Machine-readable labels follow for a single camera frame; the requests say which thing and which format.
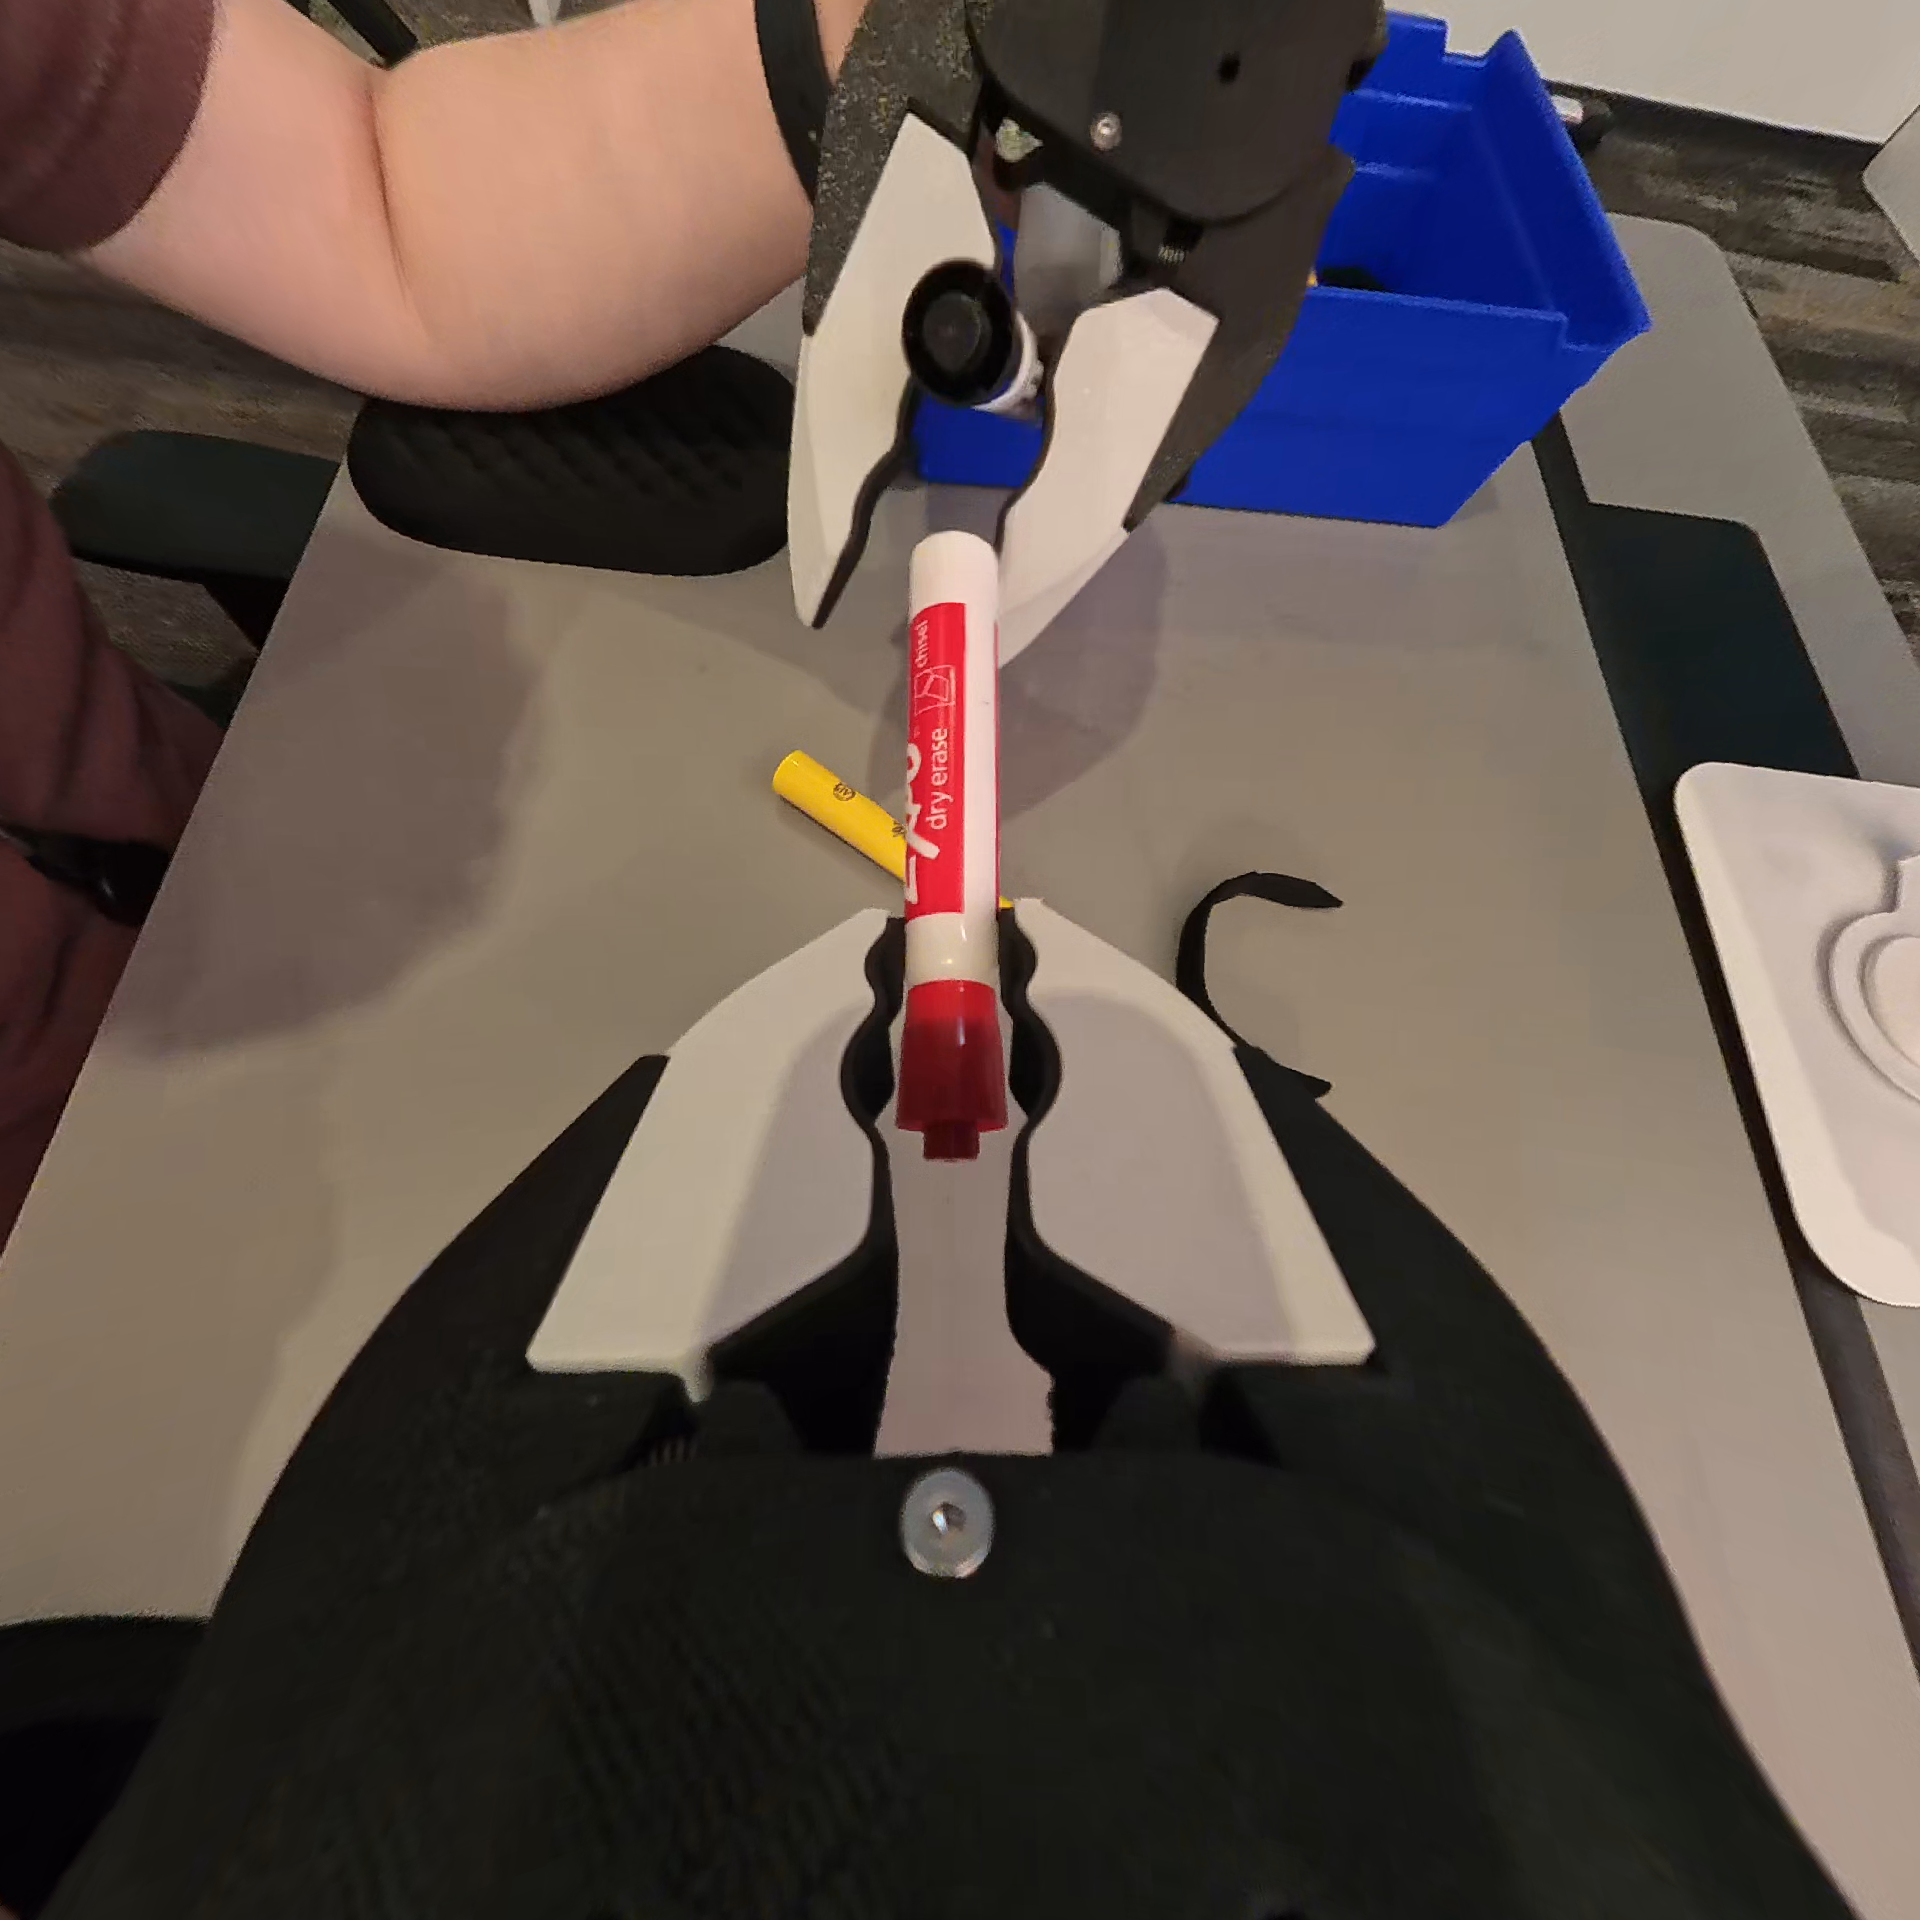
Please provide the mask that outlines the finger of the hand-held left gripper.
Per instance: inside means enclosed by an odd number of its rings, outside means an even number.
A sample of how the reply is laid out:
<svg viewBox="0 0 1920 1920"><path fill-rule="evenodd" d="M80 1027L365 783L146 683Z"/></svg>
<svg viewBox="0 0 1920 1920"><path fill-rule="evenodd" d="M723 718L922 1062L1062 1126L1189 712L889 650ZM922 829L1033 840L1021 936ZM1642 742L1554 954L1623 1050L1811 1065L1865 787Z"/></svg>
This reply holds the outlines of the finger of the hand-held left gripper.
<svg viewBox="0 0 1920 1920"><path fill-rule="evenodd" d="M1118 555L1136 499L1214 343L1168 288L1087 310L1046 392L1041 457L1000 518L1000 663L1009 665Z"/></svg>
<svg viewBox="0 0 1920 1920"><path fill-rule="evenodd" d="M823 159L803 301L786 479L800 619L821 629L855 569L906 448L917 374L909 312L929 277L1000 279L1000 249L962 145L909 112L881 149Z"/></svg>

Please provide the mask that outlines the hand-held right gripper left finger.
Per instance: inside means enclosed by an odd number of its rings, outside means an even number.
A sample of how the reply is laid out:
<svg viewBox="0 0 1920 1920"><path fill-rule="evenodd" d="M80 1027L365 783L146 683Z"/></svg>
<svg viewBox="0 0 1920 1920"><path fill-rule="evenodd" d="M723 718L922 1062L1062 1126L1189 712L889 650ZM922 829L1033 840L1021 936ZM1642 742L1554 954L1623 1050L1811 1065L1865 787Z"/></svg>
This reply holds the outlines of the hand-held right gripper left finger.
<svg viewBox="0 0 1920 1920"><path fill-rule="evenodd" d="M760 1385L810 1450L874 1451L899 1329L881 1118L902 927L857 911L721 1000L653 1096L527 1349L542 1377Z"/></svg>

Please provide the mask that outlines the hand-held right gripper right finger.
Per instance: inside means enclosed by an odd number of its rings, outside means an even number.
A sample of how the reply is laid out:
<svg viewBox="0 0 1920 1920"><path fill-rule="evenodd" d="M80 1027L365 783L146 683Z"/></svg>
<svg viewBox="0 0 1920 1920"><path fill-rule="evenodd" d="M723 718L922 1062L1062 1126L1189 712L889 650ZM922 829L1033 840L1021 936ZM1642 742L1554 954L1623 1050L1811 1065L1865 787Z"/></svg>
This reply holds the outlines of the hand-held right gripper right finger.
<svg viewBox="0 0 1920 1920"><path fill-rule="evenodd" d="M1021 1109L1003 1296L1056 1451L1091 1447L1139 1384L1206 1401L1237 1367L1377 1353L1259 1098L1313 1107L1325 1088L1221 1022L1210 912L1189 914L1174 976L1042 901L1002 917Z"/></svg>

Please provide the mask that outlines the black cap marker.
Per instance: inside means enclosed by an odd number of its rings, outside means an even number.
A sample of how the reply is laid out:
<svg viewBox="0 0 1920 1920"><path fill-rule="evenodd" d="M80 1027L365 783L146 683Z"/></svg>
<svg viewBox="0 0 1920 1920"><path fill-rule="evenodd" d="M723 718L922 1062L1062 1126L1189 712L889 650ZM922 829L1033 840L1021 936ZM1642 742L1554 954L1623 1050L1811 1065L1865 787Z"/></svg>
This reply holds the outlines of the black cap marker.
<svg viewBox="0 0 1920 1920"><path fill-rule="evenodd" d="M904 310L904 357L927 395L962 413L1021 416L1041 401L1041 342L994 269L950 259Z"/></svg>

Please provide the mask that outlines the red cap marker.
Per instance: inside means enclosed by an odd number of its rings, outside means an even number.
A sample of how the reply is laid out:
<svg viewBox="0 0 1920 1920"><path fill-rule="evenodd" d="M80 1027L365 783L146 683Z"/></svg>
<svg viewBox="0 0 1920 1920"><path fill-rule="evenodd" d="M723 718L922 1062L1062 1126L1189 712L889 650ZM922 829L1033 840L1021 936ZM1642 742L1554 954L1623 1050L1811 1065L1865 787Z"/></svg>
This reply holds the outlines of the red cap marker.
<svg viewBox="0 0 1920 1920"><path fill-rule="evenodd" d="M922 541L909 609L896 1123L927 1161L970 1165L1009 1118L992 545L968 533Z"/></svg>

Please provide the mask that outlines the yellow marker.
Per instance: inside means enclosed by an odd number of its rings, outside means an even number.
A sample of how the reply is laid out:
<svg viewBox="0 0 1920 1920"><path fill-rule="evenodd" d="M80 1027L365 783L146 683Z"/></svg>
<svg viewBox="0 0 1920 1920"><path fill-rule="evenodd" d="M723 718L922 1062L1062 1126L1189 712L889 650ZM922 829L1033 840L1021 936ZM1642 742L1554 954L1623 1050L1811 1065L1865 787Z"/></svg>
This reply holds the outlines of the yellow marker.
<svg viewBox="0 0 1920 1920"><path fill-rule="evenodd" d="M774 793L806 821L851 849L888 881L899 905L906 888L906 811L889 811L806 752L789 752L774 770Z"/></svg>

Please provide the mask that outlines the person's left forearm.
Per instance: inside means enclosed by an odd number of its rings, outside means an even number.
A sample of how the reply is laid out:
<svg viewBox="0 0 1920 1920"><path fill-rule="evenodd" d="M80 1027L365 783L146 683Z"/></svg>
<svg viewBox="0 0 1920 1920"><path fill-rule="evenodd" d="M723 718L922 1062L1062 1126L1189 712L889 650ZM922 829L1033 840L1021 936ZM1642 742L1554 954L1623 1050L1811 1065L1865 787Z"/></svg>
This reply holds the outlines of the person's left forearm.
<svg viewBox="0 0 1920 1920"><path fill-rule="evenodd" d="M609 7L393 70L221 5L199 112L95 272L342 386L518 413L623 389L795 282L751 2Z"/></svg>

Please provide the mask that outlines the black wrist band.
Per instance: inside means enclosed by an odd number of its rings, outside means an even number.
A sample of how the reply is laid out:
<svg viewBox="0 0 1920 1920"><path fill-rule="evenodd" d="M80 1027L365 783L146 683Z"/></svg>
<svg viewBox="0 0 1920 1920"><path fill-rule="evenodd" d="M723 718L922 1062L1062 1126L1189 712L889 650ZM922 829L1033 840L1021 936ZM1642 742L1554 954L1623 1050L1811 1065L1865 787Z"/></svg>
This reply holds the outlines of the black wrist band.
<svg viewBox="0 0 1920 1920"><path fill-rule="evenodd" d="M833 74L814 2L752 2L760 71L786 160L817 201Z"/></svg>

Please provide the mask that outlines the blue plastic bin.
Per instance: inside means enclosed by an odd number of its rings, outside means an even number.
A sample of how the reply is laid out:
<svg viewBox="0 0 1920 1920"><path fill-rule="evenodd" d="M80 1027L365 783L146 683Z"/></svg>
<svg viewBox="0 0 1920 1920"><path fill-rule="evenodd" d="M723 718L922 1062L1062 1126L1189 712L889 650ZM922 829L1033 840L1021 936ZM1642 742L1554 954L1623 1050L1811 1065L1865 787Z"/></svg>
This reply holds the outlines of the blue plastic bin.
<svg viewBox="0 0 1920 1920"><path fill-rule="evenodd" d="M1333 145L1352 178L1293 334L1237 421L1163 502L1440 527L1648 330L1640 287L1521 37L1454 55L1437 18L1383 5L1383 23L1381 57L1335 115ZM1098 293L1065 296L1072 322L1129 298L1118 234L1091 223ZM1048 325L1058 352L1072 322ZM919 473L1021 491L1042 432L927 399L914 424Z"/></svg>

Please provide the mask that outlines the white plastic stand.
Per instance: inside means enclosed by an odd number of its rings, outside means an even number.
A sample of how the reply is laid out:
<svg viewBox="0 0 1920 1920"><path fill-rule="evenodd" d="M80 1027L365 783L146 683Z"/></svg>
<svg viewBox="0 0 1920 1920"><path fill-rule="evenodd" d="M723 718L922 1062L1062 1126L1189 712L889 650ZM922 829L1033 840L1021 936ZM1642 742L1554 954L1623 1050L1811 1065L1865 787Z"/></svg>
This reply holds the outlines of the white plastic stand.
<svg viewBox="0 0 1920 1920"><path fill-rule="evenodd" d="M1800 1232L1918 1309L1918 791L1705 761L1673 808Z"/></svg>

